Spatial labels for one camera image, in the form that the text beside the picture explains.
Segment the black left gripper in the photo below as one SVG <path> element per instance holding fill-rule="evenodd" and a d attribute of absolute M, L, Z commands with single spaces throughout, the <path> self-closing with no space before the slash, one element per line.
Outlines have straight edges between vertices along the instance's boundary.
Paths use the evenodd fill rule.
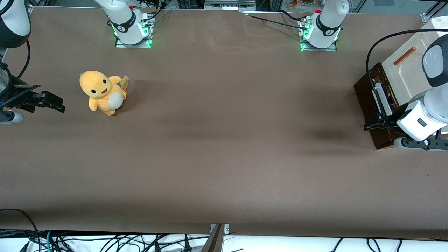
<path fill-rule="evenodd" d="M 400 127 L 397 125 L 397 115 L 395 113 L 386 115 L 382 113 L 382 117 L 370 117 L 364 120 L 364 130 L 370 131 L 375 129 L 385 129 L 390 132 L 400 133 Z"/>

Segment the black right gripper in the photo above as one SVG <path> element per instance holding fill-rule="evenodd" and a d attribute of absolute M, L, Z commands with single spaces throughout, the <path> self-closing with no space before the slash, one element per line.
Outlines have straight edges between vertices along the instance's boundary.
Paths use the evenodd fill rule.
<path fill-rule="evenodd" d="M 46 107 L 64 113 L 63 99 L 48 91 L 42 91 L 42 94 L 34 92 L 35 89 L 40 87 L 40 85 L 28 85 L 10 74 L 2 74 L 1 112 L 5 108 L 15 107 L 33 113 L 36 107 Z"/>

